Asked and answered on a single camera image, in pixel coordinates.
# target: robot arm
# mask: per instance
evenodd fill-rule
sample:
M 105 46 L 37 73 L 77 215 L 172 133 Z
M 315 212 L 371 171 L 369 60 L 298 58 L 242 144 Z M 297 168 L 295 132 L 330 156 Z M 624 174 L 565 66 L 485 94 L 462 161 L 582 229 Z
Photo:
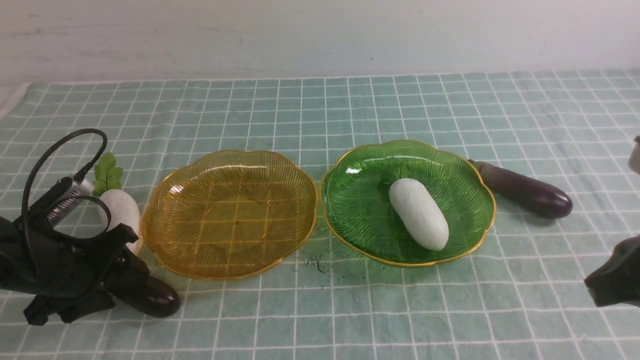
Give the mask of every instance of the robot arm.
M 94 159 L 73 177 L 64 177 L 28 206 L 35 174 L 63 143 L 85 133 L 103 137 Z M 106 135 L 96 129 L 71 133 L 55 143 L 30 173 L 23 194 L 22 214 L 13 222 L 0 218 L 0 288 L 36 295 L 24 310 L 31 325 L 44 325 L 59 314 L 65 323 L 115 306 L 112 296 L 154 317 L 173 315 L 180 307 L 177 292 L 150 276 L 147 266 L 126 246 L 138 237 L 119 224 L 93 238 L 75 238 L 54 230 L 80 200 L 109 209 L 91 197 L 93 186 L 86 173 L 106 148 Z

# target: white object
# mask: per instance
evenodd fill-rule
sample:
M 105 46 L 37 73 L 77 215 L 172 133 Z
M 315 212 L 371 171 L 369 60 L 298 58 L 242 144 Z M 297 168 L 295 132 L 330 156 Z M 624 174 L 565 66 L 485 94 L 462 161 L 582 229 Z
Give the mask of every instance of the white object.
M 140 210 L 138 209 L 138 203 L 128 193 L 119 190 L 111 189 L 105 191 L 100 200 L 109 208 L 111 212 L 111 223 L 107 230 L 111 230 L 118 224 L 125 224 L 131 227 L 134 233 L 138 235 L 138 241 L 134 243 L 127 243 L 127 247 L 134 255 L 138 255 L 142 248 L 142 239 L 140 238 Z M 107 224 L 107 214 L 104 211 L 100 211 L 100 217 L 103 224 Z
M 2 3 L 2 85 L 640 65 L 637 0 Z
M 447 245 L 447 220 L 420 181 L 396 180 L 391 184 L 389 199 L 407 231 L 420 246 L 440 251 Z
M 631 170 L 640 175 L 640 136 L 636 136 L 634 141 L 636 146 L 631 151 L 628 165 Z

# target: checkered tablecloth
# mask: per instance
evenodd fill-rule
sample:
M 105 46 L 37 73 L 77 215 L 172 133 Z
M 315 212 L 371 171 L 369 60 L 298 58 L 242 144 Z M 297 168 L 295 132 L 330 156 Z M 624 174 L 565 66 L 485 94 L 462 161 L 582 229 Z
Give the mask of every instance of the checkered tablecloth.
M 218 149 L 274 150 L 318 181 L 356 145 L 410 138 L 555 184 L 574 210 L 550 222 L 498 198 L 479 249 L 419 269 L 357 256 L 321 218 L 295 255 L 243 281 L 190 281 L 145 249 L 180 292 L 175 316 L 118 305 L 29 327 L 31 296 L 2 291 L 0 360 L 640 359 L 640 309 L 596 308 L 582 282 L 640 231 L 640 176 L 627 168 L 640 70 L 35 83 L 0 120 L 1 216 L 18 215 L 46 148 L 82 127 L 108 134 L 141 209 L 165 175 Z M 64 146 L 33 198 L 97 147 Z M 96 234 L 97 208 L 60 230 Z

